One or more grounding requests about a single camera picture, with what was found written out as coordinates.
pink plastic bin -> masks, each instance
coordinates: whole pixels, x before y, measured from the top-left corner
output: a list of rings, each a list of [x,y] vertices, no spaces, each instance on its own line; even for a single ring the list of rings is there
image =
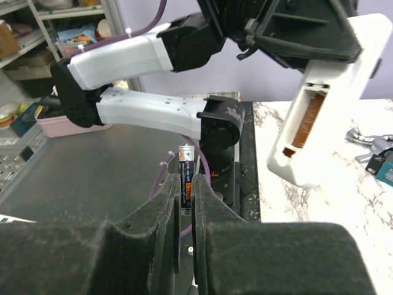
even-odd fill
[[[66,116],[54,117],[48,119],[36,119],[47,137],[60,137],[79,133],[105,130],[112,125],[97,126],[90,128],[82,128],[72,123]]]

marble table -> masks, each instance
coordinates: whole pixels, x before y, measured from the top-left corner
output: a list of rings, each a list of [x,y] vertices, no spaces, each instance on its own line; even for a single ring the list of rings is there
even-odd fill
[[[317,189],[300,189],[272,174],[266,160],[290,102],[254,103],[262,222],[334,222],[355,238],[378,295],[393,294],[393,187],[376,180],[354,158],[367,148],[342,140],[334,173]],[[351,127],[364,135],[393,133],[393,100],[360,100]]]

aa battery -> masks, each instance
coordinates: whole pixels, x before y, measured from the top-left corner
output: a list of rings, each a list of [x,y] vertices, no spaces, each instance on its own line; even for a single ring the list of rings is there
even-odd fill
[[[181,211],[184,215],[191,212],[191,182],[194,176],[195,148],[188,144],[179,146],[179,172],[181,178]]]

cable clip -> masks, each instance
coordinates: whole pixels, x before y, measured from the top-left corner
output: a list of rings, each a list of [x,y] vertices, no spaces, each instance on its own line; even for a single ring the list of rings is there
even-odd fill
[[[85,46],[83,46],[83,44],[79,44],[79,45],[78,45],[78,49],[79,49],[80,51],[82,51],[83,53],[85,52]]]
[[[128,37],[131,39],[132,38],[132,36],[131,36],[131,28],[126,28],[125,29],[125,33],[128,35]]]

white robotic arm segment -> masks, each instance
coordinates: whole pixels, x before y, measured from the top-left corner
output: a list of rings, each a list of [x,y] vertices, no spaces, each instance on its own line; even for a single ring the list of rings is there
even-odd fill
[[[382,14],[348,20],[362,53],[350,65],[309,62],[267,160],[270,171],[296,186],[315,187],[329,170],[324,164],[344,136],[354,103],[362,95],[391,35],[392,23]]]
[[[109,87],[96,104],[104,124],[127,124],[154,128],[201,139],[202,98],[179,98]]]
[[[68,69],[82,90],[94,90],[113,81],[143,74],[172,71],[164,43],[157,34],[169,23],[145,35],[102,46],[71,58]]]

